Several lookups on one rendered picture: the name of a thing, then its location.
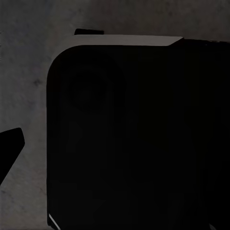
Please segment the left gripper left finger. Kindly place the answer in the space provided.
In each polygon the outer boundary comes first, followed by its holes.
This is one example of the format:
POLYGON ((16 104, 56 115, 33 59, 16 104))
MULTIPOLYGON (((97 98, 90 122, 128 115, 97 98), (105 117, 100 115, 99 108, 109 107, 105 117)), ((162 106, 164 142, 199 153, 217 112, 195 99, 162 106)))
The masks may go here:
POLYGON ((0 185, 25 145, 20 127, 0 132, 0 185))

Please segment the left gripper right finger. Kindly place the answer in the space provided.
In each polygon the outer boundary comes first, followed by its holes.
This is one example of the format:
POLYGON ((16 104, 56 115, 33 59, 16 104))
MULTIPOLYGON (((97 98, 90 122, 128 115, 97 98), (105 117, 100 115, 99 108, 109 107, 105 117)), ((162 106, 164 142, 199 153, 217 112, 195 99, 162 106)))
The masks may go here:
POLYGON ((215 145, 230 166, 230 129, 218 128, 215 145))

